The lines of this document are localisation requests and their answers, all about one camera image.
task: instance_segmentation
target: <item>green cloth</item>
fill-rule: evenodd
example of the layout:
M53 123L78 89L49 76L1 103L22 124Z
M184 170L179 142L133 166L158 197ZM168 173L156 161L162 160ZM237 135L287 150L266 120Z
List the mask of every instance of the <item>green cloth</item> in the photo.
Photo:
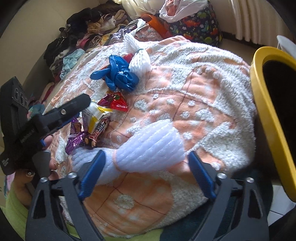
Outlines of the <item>green cloth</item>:
M10 192L7 196L6 207L1 207L7 220L18 233L18 235L25 240L26 222L28 216L28 210L20 203L17 199L13 185L11 186ZM79 238L75 228L67 225L68 231L72 236ZM130 239L125 238L112 238L105 237L106 241L159 241L162 229L155 229L146 234L138 235Z

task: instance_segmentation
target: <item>orange and white blanket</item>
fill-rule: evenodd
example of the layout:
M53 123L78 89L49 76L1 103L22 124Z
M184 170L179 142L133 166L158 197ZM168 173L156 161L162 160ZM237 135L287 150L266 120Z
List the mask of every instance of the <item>orange and white blanket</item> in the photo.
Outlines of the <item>orange and white blanket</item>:
M248 165L255 152L256 107L249 66L243 59L181 36L142 44L152 70L134 92L123 93L128 112L112 114L100 146L117 149L149 123L170 119L183 137L187 153L195 150L203 162L227 174ZM46 111L81 93L95 100L103 98L105 82L89 76L111 54L122 55L121 49L119 43L86 54ZM52 157L60 163L60 177L71 171L65 153L69 131L67 125L56 132L50 146ZM84 204L103 235L132 237L169 225L206 200L185 159L166 171L122 174L113 183L96 186Z

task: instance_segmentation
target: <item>finger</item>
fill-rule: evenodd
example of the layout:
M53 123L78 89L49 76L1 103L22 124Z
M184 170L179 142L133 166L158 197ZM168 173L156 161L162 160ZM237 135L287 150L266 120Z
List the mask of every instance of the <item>finger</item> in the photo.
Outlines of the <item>finger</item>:
M51 174L50 176L48 177L49 180L57 180L59 179L59 175L56 171L54 170L51 170Z
M45 137L44 139L45 147L43 149L47 149L49 147L49 145L52 143L52 139L53 139L52 136Z
M49 162L49 169L50 170L56 170L58 168L59 164L56 162L55 159L50 159L50 162Z
M13 180L15 195L25 207L29 207L32 201L32 196L29 193L26 184L32 181L34 175L35 173L27 169L17 170Z

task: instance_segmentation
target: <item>silver bolt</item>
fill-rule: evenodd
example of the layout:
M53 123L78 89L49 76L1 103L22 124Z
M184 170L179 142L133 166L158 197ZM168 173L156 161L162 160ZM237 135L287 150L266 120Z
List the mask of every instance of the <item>silver bolt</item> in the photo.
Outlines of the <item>silver bolt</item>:
M68 178L75 178L75 177L77 177L77 174L75 172L70 172L68 174Z
M220 179L225 179L227 176L226 176L226 174L219 172L217 174L217 177L220 178Z
M246 181L247 181L248 183L254 183L254 179L251 178L251 177L247 177L247 178L246 178Z
M48 181L48 178L47 177L42 177L42 178L40 178L40 182L42 182L42 183L45 183L45 182L47 182Z
M62 114L62 115L65 115L65 114L67 114L67 111L64 110L64 109L61 109L61 114Z

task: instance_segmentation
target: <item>white plastic bag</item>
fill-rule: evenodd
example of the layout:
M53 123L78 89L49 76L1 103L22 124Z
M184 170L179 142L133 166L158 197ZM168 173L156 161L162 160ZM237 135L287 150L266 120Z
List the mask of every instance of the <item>white plastic bag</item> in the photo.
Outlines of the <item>white plastic bag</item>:
M165 0L121 0L122 6L132 20L143 14L156 14L163 6Z
M147 51L142 48L141 43L131 33L125 34L123 37L123 52L134 55L128 68L138 78L151 70L150 57Z
M197 13L198 11L204 10L208 6L207 0L174 0L173 4L177 7L176 14L174 16L168 16L166 5L169 0L165 0L165 3L160 10L160 17L168 23L175 23Z

